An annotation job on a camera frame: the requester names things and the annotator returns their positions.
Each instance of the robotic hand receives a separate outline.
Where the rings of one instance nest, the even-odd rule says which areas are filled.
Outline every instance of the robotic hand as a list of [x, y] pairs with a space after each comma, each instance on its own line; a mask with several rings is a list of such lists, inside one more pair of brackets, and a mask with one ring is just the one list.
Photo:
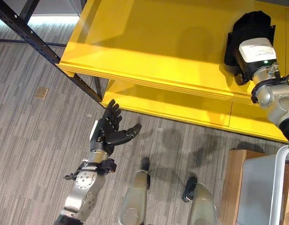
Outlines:
[[116, 170], [109, 158], [116, 145], [132, 140], [140, 131], [141, 124], [128, 130], [119, 129], [122, 120], [119, 105], [112, 100], [99, 121], [95, 121], [90, 135], [90, 154], [83, 159], [75, 173], [65, 176], [74, 180], [75, 186], [68, 195], [64, 207], [54, 225], [82, 225], [95, 207], [99, 191], [105, 183], [105, 175]]

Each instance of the yellow table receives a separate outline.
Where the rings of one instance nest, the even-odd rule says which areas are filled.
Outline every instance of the yellow table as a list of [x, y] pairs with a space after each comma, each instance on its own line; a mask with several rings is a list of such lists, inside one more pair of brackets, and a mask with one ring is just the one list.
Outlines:
[[252, 0], [88, 0], [58, 65], [109, 78], [103, 104], [285, 141], [252, 105], [253, 83], [223, 68], [228, 32], [262, 10], [276, 25], [281, 73], [289, 72], [289, 8]]

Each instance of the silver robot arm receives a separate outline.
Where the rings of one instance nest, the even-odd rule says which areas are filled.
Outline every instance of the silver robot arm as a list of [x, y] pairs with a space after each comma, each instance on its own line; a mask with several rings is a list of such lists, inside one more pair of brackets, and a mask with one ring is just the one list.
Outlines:
[[280, 76], [274, 33], [270, 16], [262, 11], [246, 13], [228, 35], [224, 63], [238, 85], [254, 82], [252, 102], [266, 111], [289, 141], [289, 75]]
[[105, 183], [105, 175], [116, 170], [116, 164], [109, 156], [114, 146], [132, 140], [140, 131], [141, 124], [128, 130], [119, 129], [121, 110], [112, 100], [103, 117], [96, 121], [90, 135], [90, 153], [83, 159], [75, 173], [65, 176], [74, 180], [75, 186], [68, 195], [54, 225], [82, 225], [94, 209], [98, 194]]

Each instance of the gray carpet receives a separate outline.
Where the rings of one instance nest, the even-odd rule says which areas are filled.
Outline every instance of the gray carpet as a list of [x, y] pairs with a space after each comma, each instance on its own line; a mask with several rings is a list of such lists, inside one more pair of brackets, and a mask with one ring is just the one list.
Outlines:
[[[66, 43], [73, 25], [32, 28], [45, 41]], [[0, 22], [0, 38], [16, 35]], [[54, 50], [61, 56], [63, 48]], [[93, 87], [91, 77], [84, 77]], [[49, 88], [46, 100], [33, 97], [37, 86]], [[103, 109], [30, 46], [0, 43], [0, 225], [51, 225], [89, 152], [89, 134]], [[196, 174], [221, 201], [230, 149], [274, 154], [281, 143], [217, 129], [123, 112], [121, 128], [140, 122], [130, 143], [116, 147], [117, 171], [106, 177], [87, 225], [115, 225], [125, 191], [140, 158], [151, 159], [147, 224], [185, 225], [190, 204], [181, 194]]]

